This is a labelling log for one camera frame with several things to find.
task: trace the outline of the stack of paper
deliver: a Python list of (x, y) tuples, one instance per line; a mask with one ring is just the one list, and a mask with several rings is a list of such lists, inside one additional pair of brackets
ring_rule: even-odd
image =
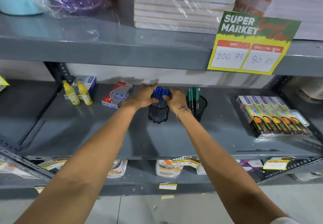
[(295, 39), (323, 40), (323, 0), (236, 0), (235, 11), (300, 20)]
[(137, 28), (216, 34), (236, 0), (134, 0)]

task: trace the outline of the mesh pen holder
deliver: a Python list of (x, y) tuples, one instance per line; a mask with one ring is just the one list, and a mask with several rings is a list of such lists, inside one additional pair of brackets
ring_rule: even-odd
[(164, 99), (149, 105), (148, 118), (155, 124), (164, 123), (168, 119), (169, 107)]
[(198, 122), (201, 121), (201, 118), (202, 118), (202, 115), (204, 113), (204, 109), (207, 107), (207, 100), (200, 96), (200, 99), (199, 99), (199, 108), (198, 109), (193, 109), (190, 107), (190, 104), (189, 104), (189, 101), (187, 100), (187, 97), (186, 97), (186, 102), (189, 106), (189, 109), (191, 110), (192, 112), (192, 115), (196, 118), (196, 120)]

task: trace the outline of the bracelet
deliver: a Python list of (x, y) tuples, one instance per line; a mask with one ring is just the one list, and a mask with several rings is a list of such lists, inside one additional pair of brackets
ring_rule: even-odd
[(182, 108), (182, 109), (180, 109), (177, 113), (176, 113), (176, 118), (178, 119), (178, 121), (180, 122), (180, 119), (178, 118), (178, 113), (179, 112), (181, 112), (182, 110), (188, 110), (188, 111), (190, 111), (191, 112), (191, 110), (189, 110), (187, 107), (184, 107), (184, 108)]

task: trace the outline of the right hand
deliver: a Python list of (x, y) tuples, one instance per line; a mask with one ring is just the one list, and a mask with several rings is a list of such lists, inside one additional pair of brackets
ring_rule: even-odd
[(164, 95), (163, 98), (167, 101), (168, 107), (174, 114), (177, 114), (182, 108), (187, 107), (186, 96), (182, 89), (170, 88), (172, 97)]

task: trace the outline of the yellow glue bottle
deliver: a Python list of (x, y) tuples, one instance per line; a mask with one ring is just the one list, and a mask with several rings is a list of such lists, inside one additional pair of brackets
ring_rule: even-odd
[(82, 96), (86, 105), (92, 104), (92, 99), (87, 91), (87, 88), (82, 84), (81, 81), (78, 81), (79, 93)]
[(66, 94), (70, 97), (72, 104), (78, 105), (80, 103), (80, 100), (79, 97), (76, 95), (73, 87), (71, 87), (66, 80), (63, 80), (63, 86)]

